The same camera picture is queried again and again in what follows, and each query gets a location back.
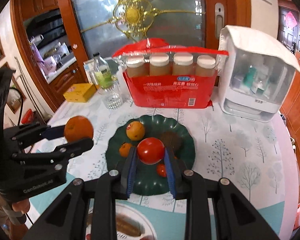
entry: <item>dining table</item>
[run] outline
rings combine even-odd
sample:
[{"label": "dining table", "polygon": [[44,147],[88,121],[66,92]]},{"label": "dining table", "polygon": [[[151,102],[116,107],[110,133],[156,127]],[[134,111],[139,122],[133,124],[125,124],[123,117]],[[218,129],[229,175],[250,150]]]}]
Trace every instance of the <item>dining table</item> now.
[{"label": "dining table", "polygon": [[[87,103],[65,101],[48,125],[64,125],[71,117],[85,116],[94,128],[94,146],[69,160],[66,184],[30,198],[28,215],[31,220],[35,222],[73,179],[88,181],[108,172],[105,152],[119,127],[143,115],[162,115],[185,126],[194,139],[193,171],[216,181],[221,177],[228,178],[280,239],[290,239],[298,207],[299,182],[288,131],[279,113],[267,123],[225,114],[218,103],[217,89],[215,87],[211,96],[213,105],[205,109],[139,107],[126,92],[123,105],[115,110],[108,110],[98,93]],[[32,153],[51,152],[65,143],[64,137],[50,141],[44,139],[34,145]],[[184,239],[186,200],[175,200],[170,192],[149,196],[132,193],[127,201],[117,201],[117,205],[123,212],[132,212],[142,218],[142,223],[147,225],[146,231],[151,235],[149,239]],[[216,239],[211,200],[209,211],[211,235],[212,239]],[[125,239],[120,233],[117,237]]]}]

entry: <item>brown liquid jar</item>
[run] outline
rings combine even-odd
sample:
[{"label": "brown liquid jar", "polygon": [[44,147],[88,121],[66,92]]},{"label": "brown liquid jar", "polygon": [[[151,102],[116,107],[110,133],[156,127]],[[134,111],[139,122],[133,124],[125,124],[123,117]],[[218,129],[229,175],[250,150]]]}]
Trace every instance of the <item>brown liquid jar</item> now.
[{"label": "brown liquid jar", "polygon": [[212,77],[216,71],[215,66],[215,58],[209,55],[201,55],[197,58],[195,74],[200,77]]},{"label": "brown liquid jar", "polygon": [[141,77],[149,75],[149,68],[143,56],[130,56],[126,58],[128,77]]},{"label": "brown liquid jar", "polygon": [[172,75],[193,75],[193,55],[187,52],[178,52],[173,56]]},{"label": "brown liquid jar", "polygon": [[171,75],[169,56],[166,53],[154,53],[150,55],[150,76]]}]

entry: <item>barcode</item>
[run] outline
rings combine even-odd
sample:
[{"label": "barcode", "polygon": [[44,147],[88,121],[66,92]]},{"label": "barcode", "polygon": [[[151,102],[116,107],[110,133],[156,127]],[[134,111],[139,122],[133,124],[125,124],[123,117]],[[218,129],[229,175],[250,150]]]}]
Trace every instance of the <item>barcode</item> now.
[{"label": "barcode", "polygon": [[188,106],[194,106],[195,98],[189,98]]}]

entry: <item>gold ornament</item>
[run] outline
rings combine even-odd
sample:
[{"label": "gold ornament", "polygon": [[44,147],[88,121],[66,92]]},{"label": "gold ornament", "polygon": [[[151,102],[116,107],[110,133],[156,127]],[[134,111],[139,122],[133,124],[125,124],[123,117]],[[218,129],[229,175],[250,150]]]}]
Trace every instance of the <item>gold ornament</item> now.
[{"label": "gold ornament", "polygon": [[154,22],[154,17],[162,13],[204,14],[204,12],[198,13],[187,10],[159,10],[158,8],[153,8],[148,0],[118,0],[112,11],[112,18],[81,30],[81,33],[105,24],[115,24],[116,28],[124,33],[128,39],[135,40],[137,37],[142,39],[146,37],[148,29]]}]

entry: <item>yellow box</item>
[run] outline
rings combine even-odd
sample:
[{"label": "yellow box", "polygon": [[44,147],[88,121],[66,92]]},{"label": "yellow box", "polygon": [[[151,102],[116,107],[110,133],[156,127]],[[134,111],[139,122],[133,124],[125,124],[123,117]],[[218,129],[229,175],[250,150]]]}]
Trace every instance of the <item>yellow box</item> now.
[{"label": "yellow box", "polygon": [[86,103],[96,91],[94,84],[73,84],[63,96],[68,102]]}]

